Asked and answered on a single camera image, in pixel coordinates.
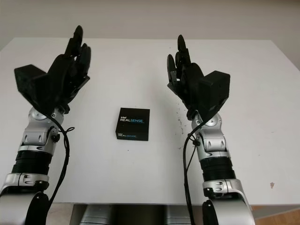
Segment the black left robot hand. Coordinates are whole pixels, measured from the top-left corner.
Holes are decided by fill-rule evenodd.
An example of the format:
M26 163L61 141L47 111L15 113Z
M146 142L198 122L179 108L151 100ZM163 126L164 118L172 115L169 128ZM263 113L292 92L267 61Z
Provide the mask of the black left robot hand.
M83 41L83 28L78 25L69 39L66 50L56 57L47 75L54 82L52 87L53 107L64 114L70 111L69 103L89 81L88 70L91 48Z

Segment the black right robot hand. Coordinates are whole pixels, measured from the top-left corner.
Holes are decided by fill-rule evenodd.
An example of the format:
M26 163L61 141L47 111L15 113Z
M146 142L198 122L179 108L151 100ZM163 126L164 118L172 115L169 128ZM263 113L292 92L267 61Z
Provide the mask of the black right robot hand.
M178 36L177 46L178 51L175 57L170 54L167 56L169 80L167 87L182 100L187 108L187 119L192 120L198 110L194 96L196 86L204 75L200 67L191 62L189 50L182 35Z

